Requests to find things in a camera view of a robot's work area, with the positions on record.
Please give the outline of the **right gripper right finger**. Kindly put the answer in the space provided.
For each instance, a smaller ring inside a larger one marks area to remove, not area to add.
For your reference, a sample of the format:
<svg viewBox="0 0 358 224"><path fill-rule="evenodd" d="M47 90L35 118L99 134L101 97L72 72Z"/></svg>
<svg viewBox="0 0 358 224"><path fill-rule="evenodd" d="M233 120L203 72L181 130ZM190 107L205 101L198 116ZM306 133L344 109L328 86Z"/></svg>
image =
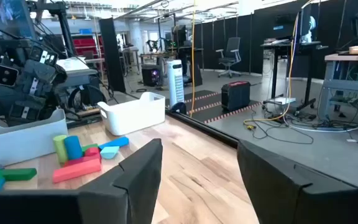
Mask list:
<svg viewBox="0 0 358 224"><path fill-rule="evenodd" d="M355 222L344 182L245 141L237 161L259 222Z"/></svg>

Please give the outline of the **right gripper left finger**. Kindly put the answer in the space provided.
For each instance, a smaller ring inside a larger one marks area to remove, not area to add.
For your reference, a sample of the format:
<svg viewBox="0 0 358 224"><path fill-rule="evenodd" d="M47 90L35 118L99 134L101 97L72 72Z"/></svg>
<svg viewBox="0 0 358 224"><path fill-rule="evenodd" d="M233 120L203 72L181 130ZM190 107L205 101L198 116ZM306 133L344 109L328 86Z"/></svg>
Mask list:
<svg viewBox="0 0 358 224"><path fill-rule="evenodd" d="M162 173L163 146L152 139L117 166L79 188L89 224L151 223Z"/></svg>

